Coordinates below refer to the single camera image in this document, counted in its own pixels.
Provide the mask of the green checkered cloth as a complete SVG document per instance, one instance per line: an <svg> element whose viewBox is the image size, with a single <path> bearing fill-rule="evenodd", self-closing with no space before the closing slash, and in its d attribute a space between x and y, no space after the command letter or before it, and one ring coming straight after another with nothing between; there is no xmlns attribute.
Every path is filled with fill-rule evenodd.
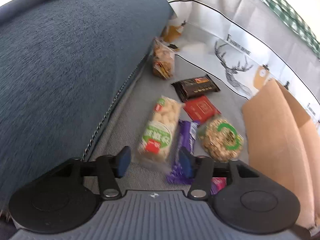
<svg viewBox="0 0 320 240"><path fill-rule="evenodd" d="M314 32L286 0L261 0L281 21L307 44L319 59L319 40Z"/></svg>

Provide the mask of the grey printed sofa cover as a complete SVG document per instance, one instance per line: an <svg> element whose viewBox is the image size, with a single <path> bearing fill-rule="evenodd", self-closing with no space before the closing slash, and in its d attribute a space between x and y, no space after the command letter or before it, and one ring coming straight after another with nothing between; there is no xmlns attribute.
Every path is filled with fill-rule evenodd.
<svg viewBox="0 0 320 240"><path fill-rule="evenodd" d="M95 16L111 21L111 34L119 46L112 53L113 62L106 66L111 73L110 100L82 155L85 160L124 143L137 143L155 100L160 95L176 97L170 81L154 77L150 66L140 66L146 55L140 44L151 42L147 31L159 24L156 14L164 9L175 10L176 22L187 24L174 42L180 48L174 80L203 74L213 78L221 90L208 97L245 137L242 160L249 163L242 106L267 81L288 82L299 102L309 96L289 68L301 65L303 55L293 49L284 62L238 22L216 10L210 0L89 0L89 6Z"/></svg>

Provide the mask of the white puffed snack pack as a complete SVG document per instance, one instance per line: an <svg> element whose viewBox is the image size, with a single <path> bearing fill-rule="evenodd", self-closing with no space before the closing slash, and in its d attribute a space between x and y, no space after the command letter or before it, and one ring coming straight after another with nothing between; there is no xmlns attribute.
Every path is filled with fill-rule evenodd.
<svg viewBox="0 0 320 240"><path fill-rule="evenodd" d="M183 106L166 96L158 99L137 149L140 159L154 163L167 161Z"/></svg>

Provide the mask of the clear bag of crackers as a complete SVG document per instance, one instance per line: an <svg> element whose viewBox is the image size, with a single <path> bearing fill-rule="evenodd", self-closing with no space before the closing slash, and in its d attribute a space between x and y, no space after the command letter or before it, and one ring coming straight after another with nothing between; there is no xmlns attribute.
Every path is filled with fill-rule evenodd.
<svg viewBox="0 0 320 240"><path fill-rule="evenodd" d="M153 74L162 78L170 79L174 75L175 70L175 53L167 47L161 40L155 38L153 40Z"/></svg>

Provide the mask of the purple white tube pack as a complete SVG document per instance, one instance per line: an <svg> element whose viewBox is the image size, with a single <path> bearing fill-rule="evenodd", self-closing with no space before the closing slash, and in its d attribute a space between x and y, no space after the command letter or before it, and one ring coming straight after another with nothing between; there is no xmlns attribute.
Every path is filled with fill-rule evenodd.
<svg viewBox="0 0 320 240"><path fill-rule="evenodd" d="M220 190L224 189L226 186L227 186L227 178L213 177L210 194L215 195Z"/></svg>

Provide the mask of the dark chocolate biscuit pack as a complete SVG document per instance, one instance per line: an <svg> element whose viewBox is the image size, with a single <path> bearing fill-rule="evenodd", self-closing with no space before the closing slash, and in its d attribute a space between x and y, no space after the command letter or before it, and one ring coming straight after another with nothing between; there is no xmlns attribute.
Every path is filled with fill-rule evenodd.
<svg viewBox="0 0 320 240"><path fill-rule="evenodd" d="M186 102L190 99L198 98L211 92L219 92L220 88L207 74L201 77L193 77L177 81L171 84L179 99L182 102Z"/></svg>

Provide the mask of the round puffed grain snack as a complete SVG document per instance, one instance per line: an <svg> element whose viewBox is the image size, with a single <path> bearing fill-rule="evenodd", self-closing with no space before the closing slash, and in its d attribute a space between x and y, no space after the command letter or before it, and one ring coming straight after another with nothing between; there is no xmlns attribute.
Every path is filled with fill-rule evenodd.
<svg viewBox="0 0 320 240"><path fill-rule="evenodd" d="M221 163L238 159L244 145L243 137L222 115L215 115L202 124L197 137L204 151Z"/></svg>

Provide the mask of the small red packet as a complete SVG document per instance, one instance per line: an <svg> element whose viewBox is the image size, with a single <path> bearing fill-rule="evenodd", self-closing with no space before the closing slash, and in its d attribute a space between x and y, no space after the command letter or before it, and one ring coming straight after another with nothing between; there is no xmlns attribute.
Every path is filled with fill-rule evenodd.
<svg viewBox="0 0 320 240"><path fill-rule="evenodd" d="M201 96L185 103L184 110L193 121L204 124L207 120L221 112L205 96Z"/></svg>

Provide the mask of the brown cardboard box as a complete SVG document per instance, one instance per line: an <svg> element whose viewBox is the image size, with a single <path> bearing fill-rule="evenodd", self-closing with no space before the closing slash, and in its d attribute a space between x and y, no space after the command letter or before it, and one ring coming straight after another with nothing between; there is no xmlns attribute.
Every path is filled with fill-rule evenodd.
<svg viewBox="0 0 320 240"><path fill-rule="evenodd" d="M249 164L293 192L297 224L319 228L319 134L311 117L271 79L242 106Z"/></svg>

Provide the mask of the purple chocolate bar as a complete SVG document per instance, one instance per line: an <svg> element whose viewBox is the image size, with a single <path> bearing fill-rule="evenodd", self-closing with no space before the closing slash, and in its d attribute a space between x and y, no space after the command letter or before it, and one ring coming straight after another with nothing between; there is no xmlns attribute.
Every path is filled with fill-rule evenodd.
<svg viewBox="0 0 320 240"><path fill-rule="evenodd" d="M183 185L192 183L197 167L194 146L199 124L198 121L179 121L177 151L171 172L167 175L168 183Z"/></svg>

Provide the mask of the blue sofa cushion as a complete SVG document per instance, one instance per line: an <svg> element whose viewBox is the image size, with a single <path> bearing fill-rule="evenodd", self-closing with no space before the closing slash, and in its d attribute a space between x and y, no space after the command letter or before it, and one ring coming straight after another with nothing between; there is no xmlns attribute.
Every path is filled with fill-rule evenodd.
<svg viewBox="0 0 320 240"><path fill-rule="evenodd" d="M50 0L1 25L1 210L90 158L172 13L167 0Z"/></svg>

